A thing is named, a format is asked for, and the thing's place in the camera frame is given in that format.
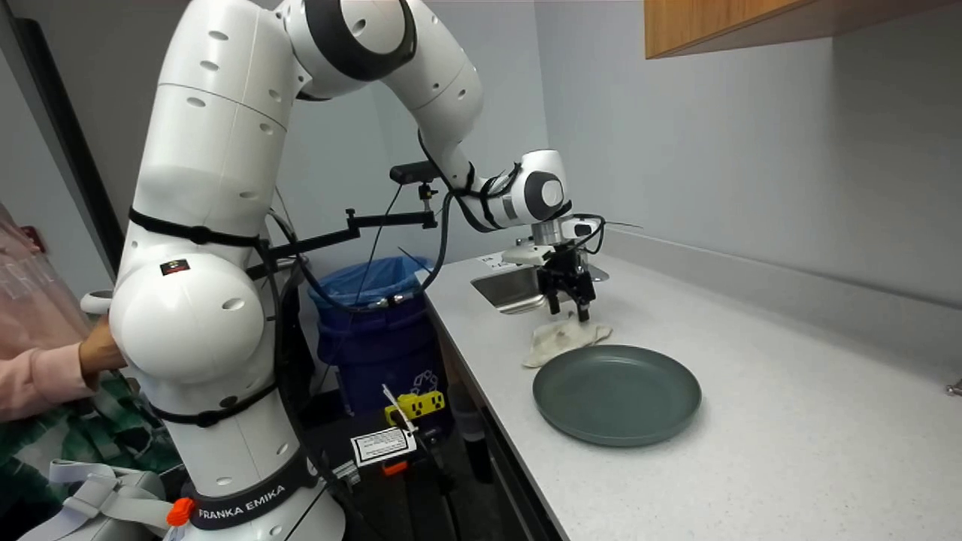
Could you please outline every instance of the person's arm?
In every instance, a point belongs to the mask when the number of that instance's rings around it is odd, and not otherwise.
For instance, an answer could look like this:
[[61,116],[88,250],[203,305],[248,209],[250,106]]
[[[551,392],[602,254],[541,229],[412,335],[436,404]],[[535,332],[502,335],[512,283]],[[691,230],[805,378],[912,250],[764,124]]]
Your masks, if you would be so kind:
[[29,418],[88,396],[98,372],[121,365],[124,359],[107,321],[75,346],[28,350],[0,362],[0,421]]

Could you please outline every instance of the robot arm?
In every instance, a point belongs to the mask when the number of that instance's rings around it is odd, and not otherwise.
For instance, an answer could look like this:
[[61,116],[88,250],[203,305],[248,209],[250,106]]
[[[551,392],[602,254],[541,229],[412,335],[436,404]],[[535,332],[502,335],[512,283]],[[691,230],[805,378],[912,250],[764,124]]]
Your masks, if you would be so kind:
[[282,8],[304,95],[332,100],[385,82],[412,112],[417,142],[477,230],[554,222],[571,203],[561,154],[535,151],[482,180],[459,154],[482,112],[482,79],[425,0],[289,0]]

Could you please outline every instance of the sink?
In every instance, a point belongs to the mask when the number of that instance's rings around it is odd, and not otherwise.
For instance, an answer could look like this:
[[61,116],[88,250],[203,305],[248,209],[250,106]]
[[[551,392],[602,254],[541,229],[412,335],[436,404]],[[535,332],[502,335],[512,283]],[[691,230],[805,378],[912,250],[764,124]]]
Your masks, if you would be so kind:
[[473,279],[491,305],[515,312],[541,300],[539,267],[517,267],[492,275]]

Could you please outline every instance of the pink sleeve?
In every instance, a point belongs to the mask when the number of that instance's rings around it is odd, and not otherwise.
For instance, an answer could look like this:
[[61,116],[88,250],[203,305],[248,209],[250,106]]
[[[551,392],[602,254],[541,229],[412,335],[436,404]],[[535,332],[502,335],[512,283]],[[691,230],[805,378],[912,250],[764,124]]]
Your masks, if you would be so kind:
[[0,362],[0,421],[29,418],[80,396],[90,396],[80,346],[28,350]]

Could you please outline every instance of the sticker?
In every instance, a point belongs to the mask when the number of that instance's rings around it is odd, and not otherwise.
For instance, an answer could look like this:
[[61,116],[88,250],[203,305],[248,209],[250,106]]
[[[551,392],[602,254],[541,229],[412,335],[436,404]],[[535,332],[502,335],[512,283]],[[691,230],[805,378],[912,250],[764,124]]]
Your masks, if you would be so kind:
[[163,275],[188,273],[188,269],[190,269],[190,260],[188,260],[188,259],[176,259],[176,260],[159,263],[159,273],[163,273]]
[[379,430],[379,433],[367,433],[367,435],[356,435],[356,459],[357,465],[370,465],[370,464],[385,464],[392,458],[404,458],[417,450],[416,440],[404,430]]

